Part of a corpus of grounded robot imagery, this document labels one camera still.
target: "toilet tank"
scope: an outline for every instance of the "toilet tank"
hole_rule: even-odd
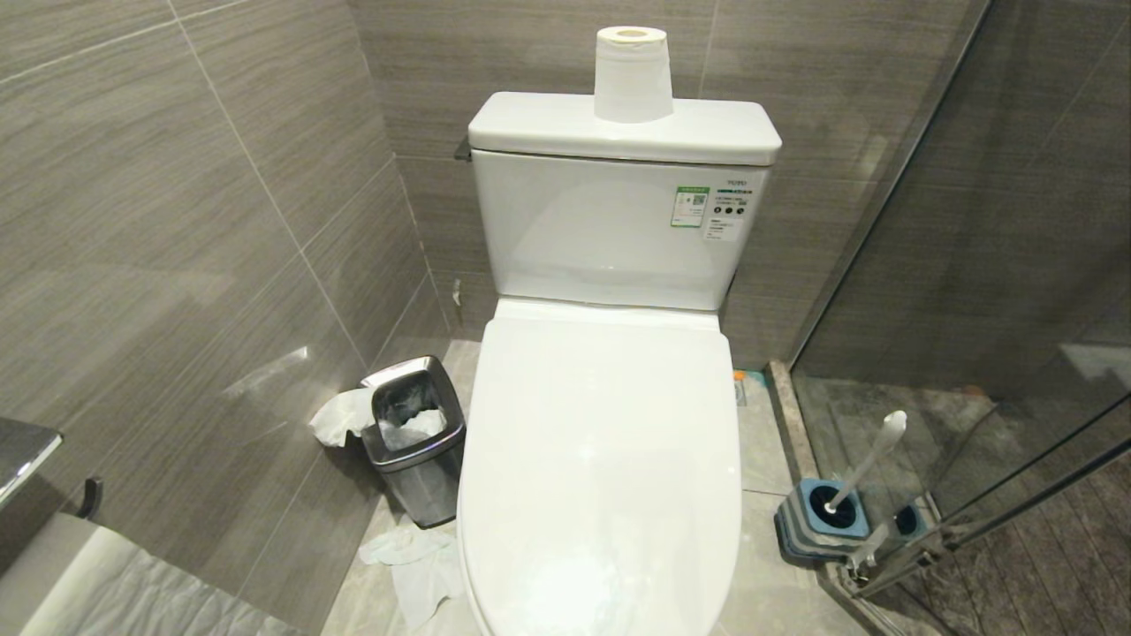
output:
[[[593,95],[486,101],[468,139],[500,294],[719,308],[782,139],[754,103],[674,111],[615,123]]]

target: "toilet tank lid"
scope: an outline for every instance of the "toilet tank lid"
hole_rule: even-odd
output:
[[[472,148],[503,153],[722,165],[772,165],[782,138],[760,104],[675,100],[674,113],[618,123],[593,95],[495,93],[467,127]]]

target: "toilet seat lid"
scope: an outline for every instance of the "toilet seat lid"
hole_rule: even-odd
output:
[[[468,579],[495,636],[700,636],[741,524],[717,330],[497,318],[460,483]]]

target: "toilet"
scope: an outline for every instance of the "toilet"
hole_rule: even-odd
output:
[[[706,636],[741,526],[717,311],[782,140],[761,106],[497,93],[468,127],[500,300],[457,538],[486,636]]]

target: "trash can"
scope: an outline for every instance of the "trash can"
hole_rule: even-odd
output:
[[[361,439],[394,497],[422,528],[456,518],[467,429],[443,366],[435,356],[426,355],[382,369],[362,384],[375,389],[373,416],[380,426],[362,430]],[[432,409],[443,415],[440,432],[404,448],[390,448],[386,439],[390,430]]]

